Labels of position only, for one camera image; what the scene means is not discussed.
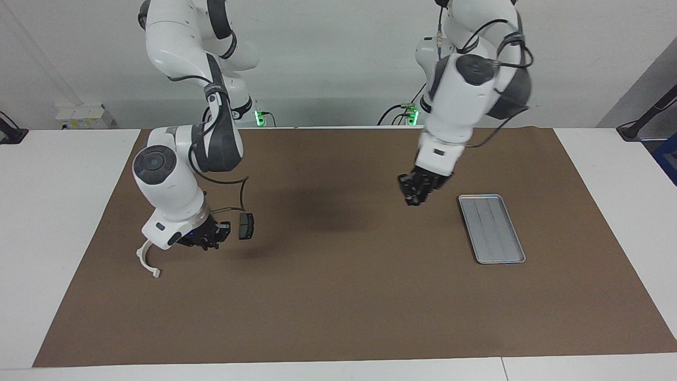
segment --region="table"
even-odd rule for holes
[[[0,371],[3,380],[672,380],[677,354],[348,363],[27,369],[87,249],[138,130],[33,132],[0,149]],[[677,188],[641,143],[612,129],[557,136],[677,332]]]

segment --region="green light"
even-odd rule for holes
[[[414,107],[413,111],[414,113],[409,115],[409,125],[416,125],[418,122],[418,110]]]
[[[265,117],[261,115],[261,113],[258,110],[254,111],[254,114],[256,115],[256,124],[261,127],[262,125],[265,125]]]

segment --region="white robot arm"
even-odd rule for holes
[[[531,95],[527,67],[533,56],[526,48],[517,0],[436,2],[447,8],[448,39],[426,37],[416,49],[428,79],[420,105],[429,116],[415,167],[398,178],[413,206],[452,176],[482,116],[512,118],[528,108]]]
[[[174,243],[218,248],[230,233],[230,223],[216,223],[210,215],[194,173],[228,172],[242,159],[235,123],[254,114],[253,101],[242,78],[224,74],[219,58],[230,70],[242,71],[256,67],[258,55],[253,46],[238,42],[225,0],[146,0],[139,23],[146,30],[153,65],[172,81],[203,88],[215,116],[206,123],[151,132],[133,163],[139,189],[156,208],[141,231],[162,249]],[[240,222],[246,225],[240,238],[250,238],[253,217],[247,214]]]

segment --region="blue object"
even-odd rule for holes
[[[677,134],[666,140],[651,155],[663,168],[670,180],[677,185]]]

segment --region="gray tray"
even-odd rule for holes
[[[527,259],[500,195],[461,195],[458,202],[479,263],[522,263]]]

